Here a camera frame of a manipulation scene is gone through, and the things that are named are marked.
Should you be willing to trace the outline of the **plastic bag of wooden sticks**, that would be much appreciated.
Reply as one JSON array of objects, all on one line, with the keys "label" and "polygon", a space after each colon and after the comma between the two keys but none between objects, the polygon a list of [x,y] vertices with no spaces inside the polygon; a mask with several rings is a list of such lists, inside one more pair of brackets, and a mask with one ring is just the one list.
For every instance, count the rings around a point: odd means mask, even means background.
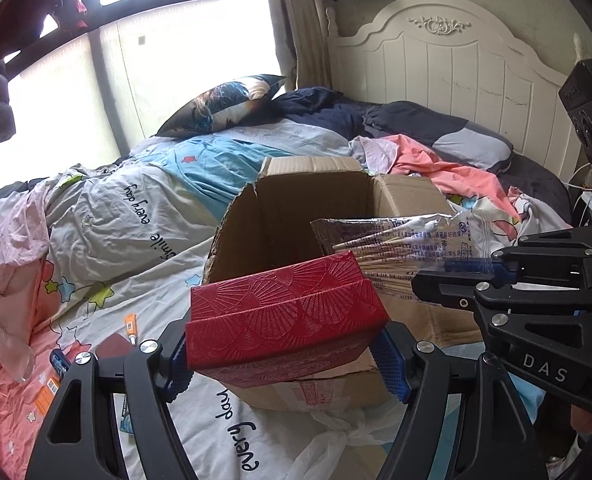
[{"label": "plastic bag of wooden sticks", "polygon": [[471,211],[413,217],[317,219],[314,237],[325,255],[351,252],[377,292],[416,299],[411,282],[423,270],[492,271],[491,224]]}]

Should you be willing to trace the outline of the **small orange tube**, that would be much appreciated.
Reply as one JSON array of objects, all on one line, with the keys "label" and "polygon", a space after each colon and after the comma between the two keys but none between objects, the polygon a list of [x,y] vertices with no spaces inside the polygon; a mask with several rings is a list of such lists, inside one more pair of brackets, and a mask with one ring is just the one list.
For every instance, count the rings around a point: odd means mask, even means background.
[{"label": "small orange tube", "polygon": [[124,328],[128,341],[132,346],[136,346],[138,333],[135,313],[130,313],[124,318]]}]

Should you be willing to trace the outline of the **red patterned gift box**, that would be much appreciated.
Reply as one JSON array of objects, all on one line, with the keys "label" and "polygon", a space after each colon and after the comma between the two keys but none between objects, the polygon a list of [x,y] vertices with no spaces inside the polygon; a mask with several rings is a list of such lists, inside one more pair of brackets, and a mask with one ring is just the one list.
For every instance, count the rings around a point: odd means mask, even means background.
[{"label": "red patterned gift box", "polygon": [[358,359],[388,320],[341,252],[193,288],[187,364],[238,388],[289,382]]}]

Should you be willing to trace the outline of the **dark red leather case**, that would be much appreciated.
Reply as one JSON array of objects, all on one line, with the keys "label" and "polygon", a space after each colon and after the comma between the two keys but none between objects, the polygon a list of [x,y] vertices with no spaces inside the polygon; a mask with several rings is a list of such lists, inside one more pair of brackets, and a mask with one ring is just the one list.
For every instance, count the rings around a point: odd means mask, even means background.
[{"label": "dark red leather case", "polygon": [[128,339],[124,338],[120,333],[113,333],[98,344],[95,354],[100,360],[117,358],[117,356],[129,354],[132,348],[133,346]]}]

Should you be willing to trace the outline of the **orange carton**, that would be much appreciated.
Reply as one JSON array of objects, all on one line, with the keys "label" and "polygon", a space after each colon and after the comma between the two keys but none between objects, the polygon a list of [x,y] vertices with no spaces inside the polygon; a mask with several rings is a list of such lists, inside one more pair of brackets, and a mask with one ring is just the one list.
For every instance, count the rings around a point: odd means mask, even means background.
[{"label": "orange carton", "polygon": [[38,395],[35,399],[35,406],[42,416],[47,414],[50,404],[52,404],[55,399],[59,386],[60,383],[58,378],[49,376],[49,378],[47,378],[42,385],[41,389],[38,390]]}]

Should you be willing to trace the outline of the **dark blue shampoo bottle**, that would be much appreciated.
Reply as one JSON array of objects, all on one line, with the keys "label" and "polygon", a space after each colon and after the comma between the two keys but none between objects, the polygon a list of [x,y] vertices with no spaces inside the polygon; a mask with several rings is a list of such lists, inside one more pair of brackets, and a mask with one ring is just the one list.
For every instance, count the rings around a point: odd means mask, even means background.
[{"label": "dark blue shampoo bottle", "polygon": [[67,356],[60,349],[53,349],[49,355],[49,363],[52,365],[58,380],[61,382],[70,368],[70,362]]}]

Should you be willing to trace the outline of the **white plastic bag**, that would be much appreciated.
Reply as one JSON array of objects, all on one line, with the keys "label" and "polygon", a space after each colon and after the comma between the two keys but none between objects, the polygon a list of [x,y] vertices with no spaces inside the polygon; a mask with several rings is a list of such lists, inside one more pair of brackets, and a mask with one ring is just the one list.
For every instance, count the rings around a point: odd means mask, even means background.
[{"label": "white plastic bag", "polygon": [[325,431],[296,457],[287,479],[329,479],[345,448],[390,444],[407,407],[391,396],[384,404],[344,412],[312,412]]}]

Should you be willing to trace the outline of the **navy grey pillow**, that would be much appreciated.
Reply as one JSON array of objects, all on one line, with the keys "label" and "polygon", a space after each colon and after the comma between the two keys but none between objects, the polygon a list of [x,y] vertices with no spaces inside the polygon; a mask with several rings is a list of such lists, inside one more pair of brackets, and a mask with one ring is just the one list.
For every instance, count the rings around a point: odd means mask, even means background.
[{"label": "navy grey pillow", "polygon": [[373,106],[363,114],[376,138],[403,134],[443,160],[500,174],[511,166],[514,146],[504,136],[461,117],[441,114],[411,101]]}]

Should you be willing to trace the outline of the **pink garment on bed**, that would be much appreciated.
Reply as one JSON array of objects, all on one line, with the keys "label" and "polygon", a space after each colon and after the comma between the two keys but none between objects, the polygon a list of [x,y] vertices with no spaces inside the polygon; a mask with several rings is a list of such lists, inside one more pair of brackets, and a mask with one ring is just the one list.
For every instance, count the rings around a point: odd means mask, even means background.
[{"label": "pink garment on bed", "polygon": [[397,158],[390,169],[392,174],[419,174],[429,179],[440,192],[463,197],[487,197],[497,208],[518,219],[518,211],[511,203],[498,178],[486,170],[447,162],[427,146],[395,134],[386,141],[397,147]]}]

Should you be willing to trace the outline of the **clear plastic container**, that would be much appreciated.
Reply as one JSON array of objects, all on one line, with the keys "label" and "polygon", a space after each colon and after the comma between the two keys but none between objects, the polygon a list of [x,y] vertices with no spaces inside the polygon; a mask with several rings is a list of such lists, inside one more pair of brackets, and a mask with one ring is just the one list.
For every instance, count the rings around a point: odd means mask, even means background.
[{"label": "clear plastic container", "polygon": [[33,373],[35,353],[25,342],[0,332],[0,365],[15,382],[23,384]]}]

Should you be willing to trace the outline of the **navy blue blanket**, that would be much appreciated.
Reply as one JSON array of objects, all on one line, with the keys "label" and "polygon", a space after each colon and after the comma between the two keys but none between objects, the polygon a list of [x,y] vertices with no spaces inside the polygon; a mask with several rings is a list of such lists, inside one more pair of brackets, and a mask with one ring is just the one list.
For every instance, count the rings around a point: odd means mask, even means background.
[{"label": "navy blue blanket", "polygon": [[357,136],[372,136],[365,130],[363,120],[370,107],[369,103],[351,100],[339,91],[311,87],[286,92],[273,99],[269,113],[272,118],[334,131],[350,141]]}]

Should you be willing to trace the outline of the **cartoon star print duvet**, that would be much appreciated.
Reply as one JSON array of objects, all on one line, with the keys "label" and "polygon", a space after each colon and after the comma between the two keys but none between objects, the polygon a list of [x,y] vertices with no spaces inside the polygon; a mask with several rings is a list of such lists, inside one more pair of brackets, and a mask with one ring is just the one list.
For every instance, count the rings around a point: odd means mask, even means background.
[{"label": "cartoon star print duvet", "polygon": [[[168,323],[189,308],[189,289],[197,286],[215,228],[203,191],[213,188],[221,209],[244,184],[253,182],[266,157],[289,155],[354,156],[390,169],[393,148],[382,140],[348,141],[318,126],[284,119],[260,127],[235,128],[215,136],[197,136],[177,147],[174,140],[149,140],[133,157],[104,168],[82,166],[47,179],[49,232],[44,274],[36,296],[40,321],[31,337],[35,354],[27,382],[15,382],[0,366],[0,466],[11,479],[24,479],[44,416],[38,394],[56,373],[49,352],[60,349],[72,359],[79,351],[95,350],[119,333],[123,315],[136,314],[140,336],[161,334]],[[180,155],[205,155],[193,174],[171,174],[166,168]],[[498,175],[510,202],[527,219],[518,233],[561,228],[572,218],[562,182],[530,159],[513,155],[509,169]],[[153,204],[153,220],[130,212],[142,195]],[[197,444],[198,474],[208,479],[285,479],[294,461],[319,434],[312,415],[251,408],[212,379],[198,376],[171,404],[183,444]],[[254,422],[253,458],[244,465],[226,426]]]}]

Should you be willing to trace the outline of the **light pink cloth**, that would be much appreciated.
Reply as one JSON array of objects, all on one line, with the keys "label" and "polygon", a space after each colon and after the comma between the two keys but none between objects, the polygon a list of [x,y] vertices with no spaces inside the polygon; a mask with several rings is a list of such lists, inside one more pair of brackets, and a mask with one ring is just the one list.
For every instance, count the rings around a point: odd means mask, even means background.
[{"label": "light pink cloth", "polygon": [[46,209],[54,185],[43,179],[0,189],[0,332],[29,346],[34,330],[57,310],[44,289]]}]

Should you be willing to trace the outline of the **dark patterned pillow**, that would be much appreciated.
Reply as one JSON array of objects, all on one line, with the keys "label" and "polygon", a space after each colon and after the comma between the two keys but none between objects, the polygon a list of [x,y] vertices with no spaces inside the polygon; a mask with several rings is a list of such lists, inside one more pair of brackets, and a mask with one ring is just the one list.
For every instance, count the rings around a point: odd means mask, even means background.
[{"label": "dark patterned pillow", "polygon": [[156,136],[185,138],[234,127],[268,104],[284,80],[282,75],[256,74],[218,84],[181,106]]}]

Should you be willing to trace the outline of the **beige curtain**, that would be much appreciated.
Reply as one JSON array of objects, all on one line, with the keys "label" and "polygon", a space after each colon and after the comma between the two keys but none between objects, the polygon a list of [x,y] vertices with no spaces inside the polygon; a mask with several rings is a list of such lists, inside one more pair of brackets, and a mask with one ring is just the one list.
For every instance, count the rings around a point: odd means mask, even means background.
[{"label": "beige curtain", "polygon": [[286,89],[330,87],[323,0],[268,0]]}]

